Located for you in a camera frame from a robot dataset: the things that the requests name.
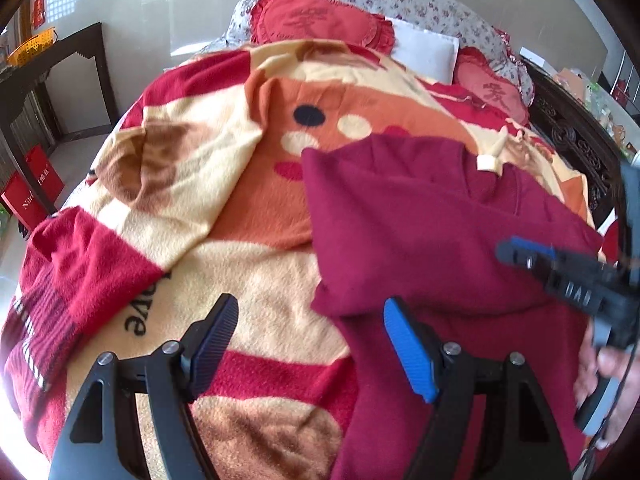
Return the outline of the maroon sweater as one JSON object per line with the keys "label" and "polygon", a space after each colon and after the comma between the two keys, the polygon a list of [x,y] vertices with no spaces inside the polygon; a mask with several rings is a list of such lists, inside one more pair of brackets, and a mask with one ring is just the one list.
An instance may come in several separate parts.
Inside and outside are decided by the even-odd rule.
{"label": "maroon sweater", "polygon": [[321,276],[312,307],[345,338],[359,387],[333,477],[401,478],[431,414],[386,335],[393,296],[473,356],[525,356],[576,462],[585,439],[573,386],[587,320],[499,262],[496,248],[518,236],[595,257],[600,235],[528,172],[480,171],[449,139],[374,134],[332,152],[308,148],[302,166]]}

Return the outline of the red knit garment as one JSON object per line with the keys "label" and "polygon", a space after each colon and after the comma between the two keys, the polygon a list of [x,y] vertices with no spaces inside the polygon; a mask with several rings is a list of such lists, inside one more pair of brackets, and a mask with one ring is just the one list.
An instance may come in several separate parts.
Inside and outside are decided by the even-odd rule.
{"label": "red knit garment", "polygon": [[52,456],[73,353],[164,270],[79,207],[40,223],[1,333],[1,378],[28,442]]}

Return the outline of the red heart cushion right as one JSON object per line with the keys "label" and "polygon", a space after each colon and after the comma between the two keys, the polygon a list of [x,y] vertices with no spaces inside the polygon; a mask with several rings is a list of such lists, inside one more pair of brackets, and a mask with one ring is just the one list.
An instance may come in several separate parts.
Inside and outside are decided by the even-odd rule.
{"label": "red heart cushion right", "polygon": [[459,50],[454,82],[521,125],[528,123],[528,108],[518,87],[496,74],[477,48],[464,47]]}

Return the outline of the red heart cushion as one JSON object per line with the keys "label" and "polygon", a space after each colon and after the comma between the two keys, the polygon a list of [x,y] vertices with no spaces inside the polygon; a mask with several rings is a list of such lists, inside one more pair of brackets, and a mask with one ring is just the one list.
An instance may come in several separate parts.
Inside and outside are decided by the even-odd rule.
{"label": "red heart cushion", "polygon": [[521,125],[528,123],[528,108],[518,87],[496,74],[477,48],[464,47],[459,50],[454,82]]}
{"label": "red heart cushion", "polygon": [[340,0],[257,0],[250,11],[254,44],[299,39],[329,39],[390,54],[394,26],[374,14]]}

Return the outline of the white pillow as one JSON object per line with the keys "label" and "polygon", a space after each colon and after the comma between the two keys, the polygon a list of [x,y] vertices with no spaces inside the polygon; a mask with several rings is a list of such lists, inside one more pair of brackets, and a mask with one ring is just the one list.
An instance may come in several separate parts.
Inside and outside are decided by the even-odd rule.
{"label": "white pillow", "polygon": [[460,48],[458,38],[431,32],[397,18],[393,24],[395,44],[390,57],[409,70],[451,84]]}

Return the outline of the red cream orange fleece blanket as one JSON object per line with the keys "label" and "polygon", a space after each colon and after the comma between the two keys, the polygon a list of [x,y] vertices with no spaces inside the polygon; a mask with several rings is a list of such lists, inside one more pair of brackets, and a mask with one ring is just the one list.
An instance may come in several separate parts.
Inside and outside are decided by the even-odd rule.
{"label": "red cream orange fleece blanket", "polygon": [[230,294],[238,325],[191,406],[209,459],[224,479],[336,479],[359,387],[345,338],[312,307],[302,156],[374,134],[460,142],[478,170],[528,172],[593,228],[585,177],[461,87],[338,41],[194,58],[143,91],[60,210],[83,209],[165,272],[73,353],[64,422],[99,354],[148,354]]}

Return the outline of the red heart cushion left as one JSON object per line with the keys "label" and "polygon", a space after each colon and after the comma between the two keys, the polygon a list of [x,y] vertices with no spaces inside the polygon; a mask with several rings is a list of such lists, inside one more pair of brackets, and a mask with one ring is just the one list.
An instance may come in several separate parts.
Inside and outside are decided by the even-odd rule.
{"label": "red heart cushion left", "polygon": [[329,39],[390,54],[394,26],[374,14],[340,0],[257,0],[250,11],[254,44],[299,39]]}

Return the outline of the yellow plastic basket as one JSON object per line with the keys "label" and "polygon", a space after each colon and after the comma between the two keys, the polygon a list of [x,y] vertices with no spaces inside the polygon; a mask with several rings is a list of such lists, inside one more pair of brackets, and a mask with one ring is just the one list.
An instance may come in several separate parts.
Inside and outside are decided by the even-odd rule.
{"label": "yellow plastic basket", "polygon": [[20,44],[7,58],[9,66],[22,67],[32,61],[36,56],[54,45],[58,34],[54,27],[48,28],[35,36],[30,37]]}

